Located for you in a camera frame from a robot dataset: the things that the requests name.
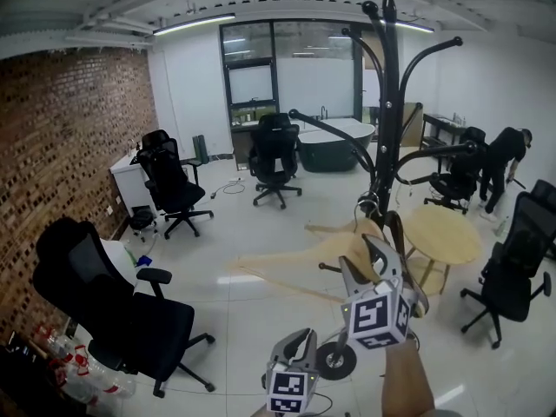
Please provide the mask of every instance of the chair base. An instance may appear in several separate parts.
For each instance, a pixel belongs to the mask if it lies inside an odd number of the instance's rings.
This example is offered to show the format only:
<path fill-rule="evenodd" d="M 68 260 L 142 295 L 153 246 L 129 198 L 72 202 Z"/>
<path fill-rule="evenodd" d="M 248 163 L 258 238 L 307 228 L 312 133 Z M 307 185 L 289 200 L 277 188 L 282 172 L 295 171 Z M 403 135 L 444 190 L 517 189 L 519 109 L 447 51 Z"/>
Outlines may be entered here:
<path fill-rule="evenodd" d="M 472 290 L 469 290 L 468 288 L 462 289 L 460 292 L 460 297 L 465 298 L 467 295 L 469 295 L 471 298 L 473 298 L 474 300 L 476 300 L 477 302 L 485 306 L 485 310 L 483 310 L 469 323 L 467 323 L 463 328 L 461 328 L 461 333 L 464 334 L 473 324 L 479 321 L 483 316 L 485 316 L 486 314 L 490 314 L 493 317 L 494 329 L 496 330 L 496 337 L 498 338 L 498 340 L 493 343 L 492 348 L 498 349 L 500 347 L 500 343 L 502 342 L 502 331 L 500 329 L 500 316 L 488 307 L 488 305 L 483 300 L 482 296 L 480 296 L 479 294 L 477 294 Z"/>
<path fill-rule="evenodd" d="M 461 213 L 465 215 L 468 211 L 468 208 L 463 207 L 461 204 L 453 204 L 451 203 L 450 198 L 443 197 L 442 199 L 434 199 L 434 198 L 425 198 L 423 201 L 424 204 L 432 203 L 436 205 L 440 205 L 442 207 L 446 207 L 447 209 L 451 210 L 461 210 Z"/>
<path fill-rule="evenodd" d="M 281 202 L 280 208 L 282 210 L 284 210 L 287 206 L 286 203 L 284 202 L 284 197 L 281 195 L 281 191 L 296 191 L 298 196 L 301 196 L 303 193 L 302 189 L 299 189 L 297 187 L 289 187 L 288 185 L 275 186 L 275 185 L 267 185 L 267 184 L 256 184 L 255 190 L 257 191 L 264 190 L 264 191 L 253 200 L 254 206 L 259 205 L 259 200 L 261 198 L 270 195 L 271 193 L 276 193 L 278 195 L 278 198 L 280 199 Z"/>
<path fill-rule="evenodd" d="M 172 222 L 170 224 L 170 227 L 168 227 L 168 229 L 164 232 L 164 238 L 169 240 L 170 239 L 170 232 L 172 230 L 174 230 L 174 228 L 176 228 L 178 225 L 180 225 L 182 222 L 186 222 L 191 229 L 193 230 L 193 233 L 195 235 L 195 237 L 200 236 L 201 234 L 199 234 L 199 232 L 197 231 L 197 229 L 195 228 L 195 226 L 193 225 L 193 222 L 191 222 L 191 220 L 189 218 L 192 218 L 194 216 L 200 216 L 200 215 L 209 215 L 210 218 L 214 218 L 215 214 L 212 212 L 212 210 L 199 210 L 199 211 L 193 211 L 194 208 L 192 207 L 190 211 L 187 212 L 180 212 L 180 213 L 169 213 L 166 214 L 164 216 L 164 220 L 166 222 L 168 222 L 170 219 L 175 218 L 175 221 Z"/>
<path fill-rule="evenodd" d="M 197 344 L 197 343 L 199 343 L 203 340 L 206 340 L 209 345 L 213 344 L 216 341 L 215 337 L 213 337 L 212 335 L 201 334 L 201 335 L 196 336 L 193 340 L 189 340 L 186 349 L 191 348 L 192 346 L 194 346 L 195 344 Z M 183 363 L 179 363 L 177 366 L 182 371 L 185 371 L 190 377 L 193 377 L 195 380 L 197 380 L 199 383 L 201 383 L 208 392 L 212 393 L 216 390 L 215 385 L 213 385 L 209 381 L 204 380 L 202 377 L 200 377 L 199 375 L 194 373 L 191 369 L 189 369 Z M 153 395 L 155 397 L 158 397 L 159 399 L 164 398 L 165 393 L 164 393 L 164 391 L 162 391 L 162 381 L 160 381 L 160 380 L 155 381 L 155 389 L 153 390 Z"/>

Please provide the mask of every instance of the fluorescent light fixture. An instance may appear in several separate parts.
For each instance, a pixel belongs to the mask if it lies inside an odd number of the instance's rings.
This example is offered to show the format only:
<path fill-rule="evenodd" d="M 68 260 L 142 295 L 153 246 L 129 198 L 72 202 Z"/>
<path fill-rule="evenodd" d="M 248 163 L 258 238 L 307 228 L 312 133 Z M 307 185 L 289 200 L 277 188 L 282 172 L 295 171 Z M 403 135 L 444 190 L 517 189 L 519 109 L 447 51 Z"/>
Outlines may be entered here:
<path fill-rule="evenodd" d="M 172 26 L 167 26 L 166 28 L 160 28 L 159 30 L 153 32 L 153 34 L 155 36 L 161 36 L 162 34 L 168 34 L 169 32 L 184 30 L 186 28 L 199 26 L 201 24 L 223 22 L 224 20 L 232 20 L 233 18 L 235 18 L 235 14 L 223 14 L 221 16 L 215 16 L 215 17 L 198 18 L 197 20 L 193 20 L 191 22 L 184 22 Z"/>
<path fill-rule="evenodd" d="M 247 54 L 248 52 L 251 52 L 251 50 L 227 52 L 226 54 L 224 54 L 224 56 L 233 56 L 234 54 Z"/>
<path fill-rule="evenodd" d="M 428 28 L 427 26 L 420 26 L 418 24 L 412 24 L 410 22 L 396 22 L 396 26 L 401 26 L 402 28 L 409 28 L 410 30 L 418 30 L 421 32 L 428 32 L 429 34 L 433 33 L 434 30 L 432 28 Z"/>

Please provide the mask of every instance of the office chair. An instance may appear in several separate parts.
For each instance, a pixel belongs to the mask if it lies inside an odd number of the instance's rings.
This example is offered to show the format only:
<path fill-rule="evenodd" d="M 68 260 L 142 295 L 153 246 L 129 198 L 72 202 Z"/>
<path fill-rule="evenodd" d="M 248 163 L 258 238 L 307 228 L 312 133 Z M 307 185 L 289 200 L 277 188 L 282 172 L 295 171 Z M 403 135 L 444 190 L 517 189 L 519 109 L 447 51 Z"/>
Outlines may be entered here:
<path fill-rule="evenodd" d="M 205 190 L 189 182 L 180 164 L 175 139 L 162 141 L 152 149 L 140 150 L 137 153 L 137 161 L 149 177 L 145 187 L 149 189 L 156 208 L 166 212 L 166 222 L 175 218 L 164 232 L 164 238 L 168 240 L 170 232 L 181 222 L 186 222 L 193 229 L 195 236 L 199 236 L 189 218 L 199 215 L 209 215 L 213 218 L 215 214 L 211 210 L 192 211 L 194 205 L 205 196 Z"/>
<path fill-rule="evenodd" d="M 551 196 L 556 188 L 551 186 Z M 500 316 L 512 321 L 525 321 L 529 315 L 529 304 L 541 292 L 549 296 L 552 291 L 550 275 L 543 274 L 543 284 L 531 294 L 533 278 L 543 257 L 556 237 L 556 208 L 545 199 L 532 193 L 521 192 L 515 203 L 512 227 L 504 243 L 494 244 L 493 252 L 482 270 L 480 279 L 483 288 L 480 295 L 464 288 L 461 298 L 471 296 L 485 306 L 469 324 L 461 328 L 464 334 L 486 314 L 493 317 L 497 341 L 493 349 L 500 347 L 502 333 Z"/>
<path fill-rule="evenodd" d="M 275 120 L 275 117 L 263 116 L 259 128 L 251 132 L 253 148 L 249 152 L 249 171 L 261 182 L 255 185 L 255 190 L 264 190 L 253 200 L 253 205 L 259 205 L 261 198 L 276 193 L 281 202 L 280 208 L 285 209 L 281 191 L 296 191 L 298 196 L 302 194 L 301 189 L 286 185 L 297 171 L 295 143 L 299 126 L 284 123 L 277 126 Z M 282 171 L 275 171 L 276 159 L 281 160 Z"/>
<path fill-rule="evenodd" d="M 156 129 L 151 131 L 142 137 L 142 147 L 144 149 L 153 149 L 158 147 L 161 143 L 167 141 L 170 138 L 168 133 L 163 129 Z"/>
<path fill-rule="evenodd" d="M 438 170 L 431 175 L 429 183 L 440 194 L 441 198 L 425 198 L 425 204 L 432 202 L 448 209 L 461 210 L 463 215 L 467 213 L 471 196 L 477 189 L 479 172 L 482 168 L 484 155 L 487 152 L 485 136 L 483 130 L 475 127 L 469 127 L 464 131 L 460 136 L 460 143 L 465 141 L 475 142 L 477 152 L 471 156 L 455 157 L 449 173 L 441 173 L 442 158 L 439 157 Z M 467 201 L 467 205 L 461 205 L 462 201 Z"/>
<path fill-rule="evenodd" d="M 149 281 L 156 296 L 134 293 L 106 255 L 95 227 L 67 217 L 44 230 L 36 252 L 36 291 L 92 335 L 89 352 L 104 366 L 155 379 L 153 394 L 160 398 L 163 382 L 177 367 L 207 391 L 215 390 L 181 363 L 186 349 L 203 340 L 213 344 L 215 338 L 189 338 L 195 310 L 162 295 L 160 284 L 170 283 L 170 272 L 142 268 L 137 279 Z"/>

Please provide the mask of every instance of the desk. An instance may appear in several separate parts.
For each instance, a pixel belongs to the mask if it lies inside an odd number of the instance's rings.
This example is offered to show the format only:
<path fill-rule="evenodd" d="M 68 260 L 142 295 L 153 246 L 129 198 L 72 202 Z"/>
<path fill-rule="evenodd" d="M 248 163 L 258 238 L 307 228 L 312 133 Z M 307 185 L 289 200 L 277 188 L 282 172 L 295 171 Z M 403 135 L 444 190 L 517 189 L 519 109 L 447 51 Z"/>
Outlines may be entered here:
<path fill-rule="evenodd" d="M 449 208 L 422 205 L 403 221 L 404 233 L 412 248 L 407 258 L 419 250 L 429 261 L 412 258 L 407 268 L 427 295 L 444 292 L 450 267 L 467 264 L 480 256 L 480 237 L 471 222 Z M 432 277 L 435 262 L 446 264 L 443 276 Z"/>
<path fill-rule="evenodd" d="M 110 173 L 116 179 L 116 185 L 122 196 L 125 208 L 128 210 L 129 216 L 133 216 L 134 209 L 138 207 L 150 207 L 153 215 L 156 216 L 156 207 L 150 197 L 149 190 L 145 187 L 145 182 L 149 179 L 141 165 L 138 163 L 131 164 L 131 160 L 135 157 L 136 151 L 131 156 L 124 156 L 112 167 Z"/>
<path fill-rule="evenodd" d="M 425 137 L 425 127 L 427 124 L 436 128 L 434 136 Z M 430 147 L 441 147 L 444 145 L 454 145 L 456 136 L 461 136 L 466 130 L 466 127 L 461 127 L 456 123 L 450 122 L 447 119 L 439 119 L 438 115 L 423 115 L 423 129 L 420 133 L 420 146 L 419 149 L 428 149 Z M 452 135 L 452 142 L 446 143 L 440 140 L 440 132 L 446 131 Z"/>

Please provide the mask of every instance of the mesh chair back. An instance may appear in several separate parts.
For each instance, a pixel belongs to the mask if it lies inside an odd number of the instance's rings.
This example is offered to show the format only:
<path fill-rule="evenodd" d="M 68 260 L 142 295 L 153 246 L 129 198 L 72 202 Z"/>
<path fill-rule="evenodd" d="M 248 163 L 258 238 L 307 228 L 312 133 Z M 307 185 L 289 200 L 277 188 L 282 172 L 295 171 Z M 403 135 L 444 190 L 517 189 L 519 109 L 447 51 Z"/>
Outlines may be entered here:
<path fill-rule="evenodd" d="M 504 267 L 535 276 L 555 237 L 556 208 L 533 194 L 521 192 L 515 203 L 510 233 L 504 241 Z"/>
<path fill-rule="evenodd" d="M 36 291 L 94 338 L 123 341 L 134 287 L 106 255 L 95 226 L 62 218 L 44 230 L 36 252 Z"/>
<path fill-rule="evenodd" d="M 476 127 L 467 127 L 466 130 L 460 136 L 460 143 L 465 141 L 473 141 L 475 143 L 484 143 L 487 133 L 482 129 Z"/>
<path fill-rule="evenodd" d="M 137 153 L 137 161 L 149 179 L 156 185 L 158 195 L 172 195 L 188 181 L 180 164 L 177 142 L 167 139 L 156 148 L 142 149 Z"/>
<path fill-rule="evenodd" d="M 271 113 L 263 115 L 261 116 L 261 119 L 259 119 L 259 125 L 262 125 L 263 123 L 270 123 L 273 129 L 291 125 L 288 113 Z"/>
<path fill-rule="evenodd" d="M 163 129 L 157 129 L 156 131 L 151 131 L 142 137 L 142 147 L 144 149 L 153 149 L 158 147 L 161 143 L 167 141 L 170 138 L 168 133 Z"/>
<path fill-rule="evenodd" d="M 280 159 L 282 168 L 292 175 L 297 170 L 295 143 L 299 135 L 298 125 L 273 128 L 271 122 L 259 122 L 259 129 L 251 133 L 259 170 L 263 174 L 274 173 L 275 160 Z"/>

